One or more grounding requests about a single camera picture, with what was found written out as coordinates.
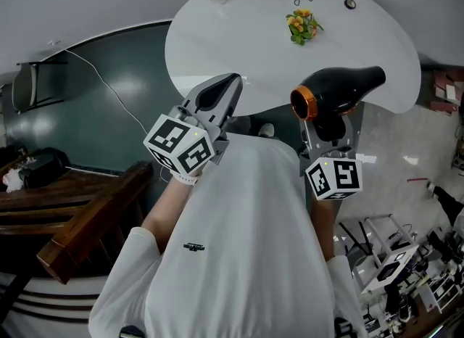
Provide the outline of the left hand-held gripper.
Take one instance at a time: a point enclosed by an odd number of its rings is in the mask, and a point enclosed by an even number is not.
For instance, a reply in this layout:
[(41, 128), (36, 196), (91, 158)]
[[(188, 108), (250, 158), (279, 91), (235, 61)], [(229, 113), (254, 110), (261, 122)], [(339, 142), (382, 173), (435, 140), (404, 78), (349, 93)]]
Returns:
[(229, 140), (225, 124), (242, 92), (238, 73), (217, 75), (193, 87), (183, 104), (162, 114), (144, 139), (144, 146), (163, 167), (192, 176), (208, 162), (218, 164)]

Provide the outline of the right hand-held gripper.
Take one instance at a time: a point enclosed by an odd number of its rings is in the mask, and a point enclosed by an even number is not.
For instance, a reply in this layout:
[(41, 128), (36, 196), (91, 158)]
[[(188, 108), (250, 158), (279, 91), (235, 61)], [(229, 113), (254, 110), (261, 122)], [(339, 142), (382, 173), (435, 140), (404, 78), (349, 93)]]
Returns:
[(342, 141), (320, 141), (314, 122), (300, 122), (302, 146), (298, 150), (299, 174), (309, 183), (318, 201), (343, 200), (363, 190), (362, 162), (356, 158), (360, 139), (360, 111), (342, 116)]

